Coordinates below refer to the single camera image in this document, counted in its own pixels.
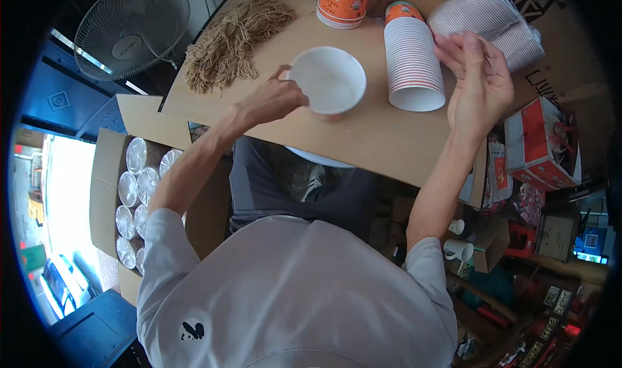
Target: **wooden table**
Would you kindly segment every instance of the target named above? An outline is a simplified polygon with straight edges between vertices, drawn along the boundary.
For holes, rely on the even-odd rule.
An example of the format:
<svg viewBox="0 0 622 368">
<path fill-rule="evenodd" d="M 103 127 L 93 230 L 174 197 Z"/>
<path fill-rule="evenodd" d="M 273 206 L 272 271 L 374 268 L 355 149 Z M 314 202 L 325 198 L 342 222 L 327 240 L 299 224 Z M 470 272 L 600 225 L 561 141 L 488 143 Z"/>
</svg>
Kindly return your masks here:
<svg viewBox="0 0 622 368">
<path fill-rule="evenodd" d="M 225 0 L 217 14 L 244 0 Z M 259 77 L 238 80 L 231 87 L 211 94 L 194 94 L 186 86 L 182 65 L 164 100 L 161 112 L 188 121 L 214 125 L 230 105 L 265 81 L 280 64 L 314 46 L 334 46 L 352 54 L 363 66 L 367 89 L 362 101 L 339 122 L 326 123 L 300 108 L 283 120 L 259 125 L 248 136 L 292 146 L 313 154 L 374 171 L 421 187 L 430 175 L 449 134 L 447 107 L 432 112 L 408 112 L 388 101 L 384 26 L 364 18 L 353 30 L 336 30 L 315 16 L 315 0 L 282 0 L 297 13 L 297 20 L 269 42 L 256 48 L 254 65 Z M 443 69 L 447 101 L 455 77 Z M 480 207 L 486 169 L 486 147 L 482 144 L 473 172 L 469 204 Z"/>
</svg>

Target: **right hand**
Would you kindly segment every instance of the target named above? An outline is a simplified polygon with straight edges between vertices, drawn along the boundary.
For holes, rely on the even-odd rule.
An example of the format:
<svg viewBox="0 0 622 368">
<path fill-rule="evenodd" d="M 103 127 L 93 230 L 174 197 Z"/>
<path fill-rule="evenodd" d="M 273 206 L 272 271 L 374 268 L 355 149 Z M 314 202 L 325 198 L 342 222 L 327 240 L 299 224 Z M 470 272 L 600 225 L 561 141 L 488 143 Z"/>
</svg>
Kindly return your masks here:
<svg viewBox="0 0 622 368">
<path fill-rule="evenodd" d="M 473 32 L 436 36 L 434 54 L 457 78 L 449 100 L 450 127 L 466 142 L 480 144 L 514 100 L 503 53 Z"/>
<path fill-rule="evenodd" d="M 233 104 L 231 109 L 241 115 L 248 129 L 280 120 L 300 106 L 309 106 L 309 98 L 295 81 L 279 79 L 283 71 L 290 68 L 287 64 L 281 65 L 255 92 Z"/>
</svg>

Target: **blue cabinet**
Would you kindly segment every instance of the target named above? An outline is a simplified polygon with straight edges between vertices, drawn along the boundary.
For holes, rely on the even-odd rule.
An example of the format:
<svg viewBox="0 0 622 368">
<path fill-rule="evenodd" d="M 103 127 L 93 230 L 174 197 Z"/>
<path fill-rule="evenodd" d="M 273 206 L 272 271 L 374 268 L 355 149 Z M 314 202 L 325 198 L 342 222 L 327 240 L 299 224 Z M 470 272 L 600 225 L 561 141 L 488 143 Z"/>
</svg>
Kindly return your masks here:
<svg viewBox="0 0 622 368">
<path fill-rule="evenodd" d="M 89 142 L 97 140 L 100 127 L 126 133 L 117 93 L 134 91 L 120 83 L 87 77 L 78 69 L 73 54 L 48 40 L 24 94 L 21 123 Z"/>
</svg>

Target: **plastic lid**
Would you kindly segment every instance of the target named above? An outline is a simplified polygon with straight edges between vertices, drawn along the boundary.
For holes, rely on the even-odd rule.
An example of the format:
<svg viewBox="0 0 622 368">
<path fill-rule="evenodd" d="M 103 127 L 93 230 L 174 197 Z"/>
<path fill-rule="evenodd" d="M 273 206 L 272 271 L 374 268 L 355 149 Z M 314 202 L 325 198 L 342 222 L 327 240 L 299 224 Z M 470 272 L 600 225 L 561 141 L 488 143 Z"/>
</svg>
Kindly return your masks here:
<svg viewBox="0 0 622 368">
<path fill-rule="evenodd" d="M 138 198 L 141 199 L 145 206 L 148 206 L 151 195 L 156 190 L 157 184 L 160 183 L 160 175 L 154 167 L 148 166 L 138 174 L 137 181 Z"/>
<path fill-rule="evenodd" d="M 136 191 L 136 177 L 129 171 L 125 171 L 119 178 L 119 199 L 123 205 L 133 208 L 138 204 L 138 192 Z"/>
<path fill-rule="evenodd" d="M 164 155 L 160 162 L 160 179 L 170 170 L 170 167 L 182 155 L 182 152 L 182 150 L 173 148 Z"/>
<path fill-rule="evenodd" d="M 116 220 L 117 230 L 121 237 L 131 239 L 136 235 L 136 228 L 134 227 L 134 217 L 132 211 L 127 206 L 119 206 L 114 215 Z"/>
<path fill-rule="evenodd" d="M 125 163 L 128 171 L 138 174 L 147 162 L 147 143 L 140 137 L 134 138 L 129 142 L 128 149 L 125 151 Z"/>
<path fill-rule="evenodd" d="M 129 269 L 136 266 L 136 252 L 128 239 L 117 238 L 117 256 L 119 256 L 119 261 Z"/>
<path fill-rule="evenodd" d="M 144 239 L 145 229 L 147 229 L 147 207 L 142 203 L 134 211 L 134 226 L 138 235 Z"/>
<path fill-rule="evenodd" d="M 140 248 L 138 252 L 136 252 L 136 269 L 141 275 L 144 275 L 143 271 L 143 261 L 145 260 L 145 248 Z"/>
</svg>

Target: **mug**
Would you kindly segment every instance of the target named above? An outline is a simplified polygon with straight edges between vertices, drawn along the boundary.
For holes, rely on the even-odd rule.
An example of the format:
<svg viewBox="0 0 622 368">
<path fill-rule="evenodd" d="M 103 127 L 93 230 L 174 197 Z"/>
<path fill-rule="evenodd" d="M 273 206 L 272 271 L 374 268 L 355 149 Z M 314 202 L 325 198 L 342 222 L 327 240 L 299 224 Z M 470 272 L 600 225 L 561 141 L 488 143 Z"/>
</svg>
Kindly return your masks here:
<svg viewBox="0 0 622 368">
<path fill-rule="evenodd" d="M 470 242 L 449 239 L 445 241 L 443 249 L 447 260 L 459 259 L 462 262 L 468 262 L 473 256 L 475 247 Z"/>
</svg>

